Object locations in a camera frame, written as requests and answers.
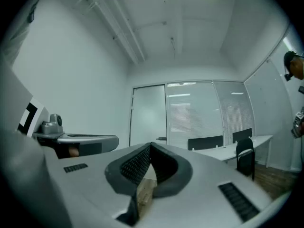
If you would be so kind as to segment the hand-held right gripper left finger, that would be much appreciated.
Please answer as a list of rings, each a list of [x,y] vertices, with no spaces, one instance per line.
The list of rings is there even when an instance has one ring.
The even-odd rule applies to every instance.
[[[56,228],[150,228],[152,211],[140,219],[137,188],[150,165],[150,144],[59,159],[44,147],[47,170],[63,206],[51,215]]]

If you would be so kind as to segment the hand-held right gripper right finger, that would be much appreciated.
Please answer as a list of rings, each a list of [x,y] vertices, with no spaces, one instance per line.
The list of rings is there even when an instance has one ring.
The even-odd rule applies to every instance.
[[[224,162],[179,147],[166,148],[190,162],[193,175],[177,195],[154,199],[141,228],[257,228],[282,208],[290,193],[276,200],[256,183]],[[219,189],[219,185],[234,184],[258,209],[258,214],[243,222]]]

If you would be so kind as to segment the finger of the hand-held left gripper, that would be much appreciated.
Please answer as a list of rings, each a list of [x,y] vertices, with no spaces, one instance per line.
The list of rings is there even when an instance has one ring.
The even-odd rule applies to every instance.
[[[66,133],[57,138],[57,144],[67,145],[68,150],[77,149],[77,156],[88,156],[115,150],[119,138],[116,135]]]

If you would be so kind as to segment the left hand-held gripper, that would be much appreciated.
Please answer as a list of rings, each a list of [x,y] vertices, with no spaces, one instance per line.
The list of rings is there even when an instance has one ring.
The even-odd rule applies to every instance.
[[[0,63],[0,128],[36,139],[65,157],[65,146],[58,143],[64,133],[61,116],[48,110],[25,88],[11,68]]]

